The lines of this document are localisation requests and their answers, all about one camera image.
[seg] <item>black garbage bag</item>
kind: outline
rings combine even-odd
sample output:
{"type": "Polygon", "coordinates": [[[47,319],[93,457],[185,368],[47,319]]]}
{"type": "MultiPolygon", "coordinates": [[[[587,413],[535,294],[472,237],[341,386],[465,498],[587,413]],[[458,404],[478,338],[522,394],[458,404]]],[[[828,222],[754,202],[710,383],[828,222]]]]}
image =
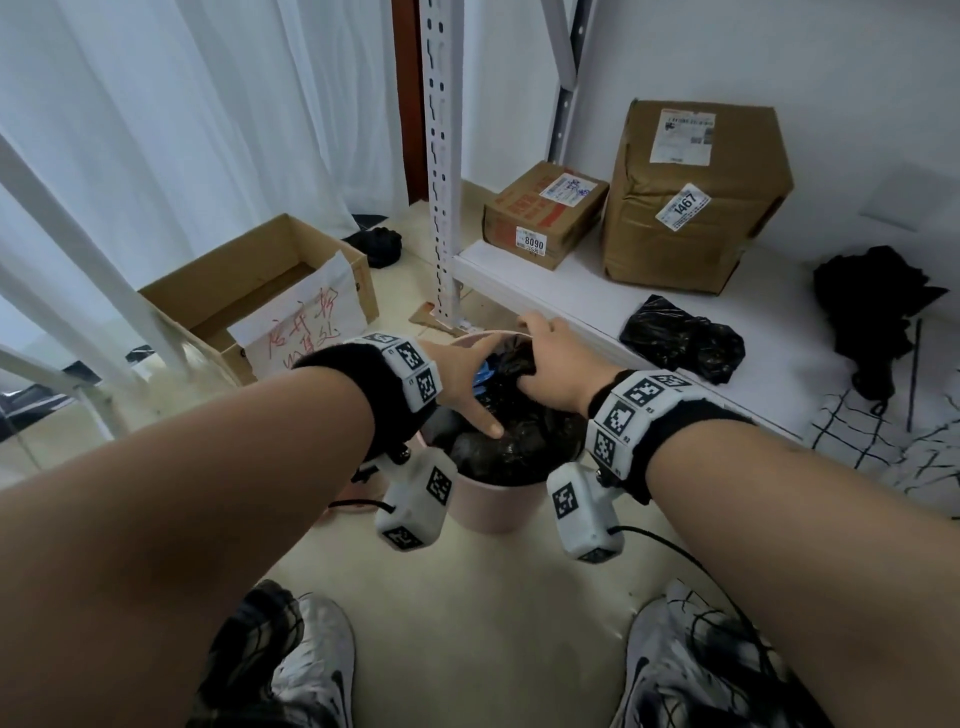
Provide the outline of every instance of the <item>black garbage bag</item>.
{"type": "Polygon", "coordinates": [[[894,359],[913,350],[907,317],[948,291],[929,280],[888,245],[837,255],[813,272],[817,303],[836,334],[833,350],[856,364],[853,388],[865,400],[893,397],[894,359]]]}
{"type": "Polygon", "coordinates": [[[713,384],[730,381],[747,353],[732,328],[691,316],[663,296],[651,296],[627,319],[620,342],[663,369],[686,369],[713,384]]]}
{"type": "Polygon", "coordinates": [[[344,242],[366,255],[371,268],[386,268],[388,265],[393,265],[400,260],[400,252],[403,250],[403,238],[400,237],[400,233],[386,228],[355,232],[350,237],[344,238],[344,242]]]}
{"type": "Polygon", "coordinates": [[[446,452],[466,477],[499,486],[542,482],[563,463],[577,459],[587,421],[544,407],[516,388],[519,376],[537,372],[529,339],[507,340],[487,363],[493,374],[477,384],[474,393],[503,425],[503,437],[487,437],[459,413],[438,407],[420,430],[426,444],[446,452]]]}

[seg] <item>floor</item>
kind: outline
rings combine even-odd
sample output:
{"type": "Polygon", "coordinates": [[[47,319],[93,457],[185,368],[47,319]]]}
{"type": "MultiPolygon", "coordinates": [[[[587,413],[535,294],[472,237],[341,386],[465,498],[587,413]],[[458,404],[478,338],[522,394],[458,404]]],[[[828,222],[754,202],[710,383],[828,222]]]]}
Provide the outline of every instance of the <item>floor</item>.
{"type": "MultiPolygon", "coordinates": [[[[489,195],[465,189],[464,236],[479,237],[479,212],[489,195]]],[[[381,315],[372,328],[449,337],[410,324],[432,300],[434,283],[426,203],[384,223],[404,237],[399,263],[373,271],[381,315]]],[[[512,328],[513,312],[465,291],[463,312],[482,328],[512,328]]],[[[146,423],[228,389],[201,368],[187,387],[150,372],[152,403],[132,411],[146,423]]],[[[96,447],[102,439],[77,406],[69,406],[0,445],[0,483],[14,481],[96,447]]],[[[628,497],[616,503],[622,522],[680,543],[655,506],[628,497]]],[[[609,725],[624,684],[624,638],[636,610],[679,576],[707,600],[722,596],[673,551],[627,534],[624,554],[600,566],[567,559],[552,512],[507,536],[483,536],[447,519],[430,548],[400,554],[374,535],[372,514],[341,513],[312,528],[271,570],[295,594],[316,592],[346,610],[357,643],[353,697],[356,724],[380,726],[609,725]]]]}

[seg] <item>brown cardboard box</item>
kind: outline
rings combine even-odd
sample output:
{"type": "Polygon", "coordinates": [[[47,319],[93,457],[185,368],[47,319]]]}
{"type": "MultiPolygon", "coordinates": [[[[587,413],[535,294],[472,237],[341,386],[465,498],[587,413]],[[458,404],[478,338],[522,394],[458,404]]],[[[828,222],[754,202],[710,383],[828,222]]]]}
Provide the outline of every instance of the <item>brown cardboard box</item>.
{"type": "Polygon", "coordinates": [[[604,217],[604,269],[614,280],[720,293],[791,190],[773,109],[633,101],[604,217]]]}
{"type": "Polygon", "coordinates": [[[599,222],[609,189],[559,164],[537,162],[484,206],[483,239],[552,271],[599,222]]]}
{"type": "Polygon", "coordinates": [[[223,355],[241,382],[256,381],[227,331],[340,251],[349,261],[367,323],[379,316],[367,257],[290,215],[278,215],[140,289],[168,318],[223,355]]]}

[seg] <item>white curtain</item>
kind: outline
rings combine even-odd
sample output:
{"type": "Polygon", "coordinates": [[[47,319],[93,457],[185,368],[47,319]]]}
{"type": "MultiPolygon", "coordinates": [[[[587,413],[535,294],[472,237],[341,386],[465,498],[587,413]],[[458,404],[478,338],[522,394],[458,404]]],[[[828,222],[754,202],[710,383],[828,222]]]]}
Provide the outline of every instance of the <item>white curtain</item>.
{"type": "MultiPolygon", "coordinates": [[[[344,237],[407,205],[388,0],[11,0],[0,133],[134,287],[280,212],[344,237]]],[[[0,255],[141,343],[3,187],[0,255]]],[[[3,300],[0,342],[76,358],[3,300]]]]}

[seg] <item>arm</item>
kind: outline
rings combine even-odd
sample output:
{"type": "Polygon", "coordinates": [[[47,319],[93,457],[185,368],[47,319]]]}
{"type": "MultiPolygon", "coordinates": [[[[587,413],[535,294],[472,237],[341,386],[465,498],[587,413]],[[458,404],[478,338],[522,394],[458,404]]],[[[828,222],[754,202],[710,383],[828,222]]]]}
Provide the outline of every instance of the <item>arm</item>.
{"type": "MultiPolygon", "coordinates": [[[[493,434],[471,385],[497,343],[421,342],[441,401],[493,434]]],[[[182,724],[220,625],[348,482],[373,429],[349,377],[308,367],[0,492],[9,722],[182,724]]]]}
{"type": "MultiPolygon", "coordinates": [[[[520,388],[586,416],[620,368],[533,314],[520,388]]],[[[646,472],[690,551],[754,619],[837,725],[955,719],[960,530],[856,471],[759,427],[680,430],[646,472]]]]}

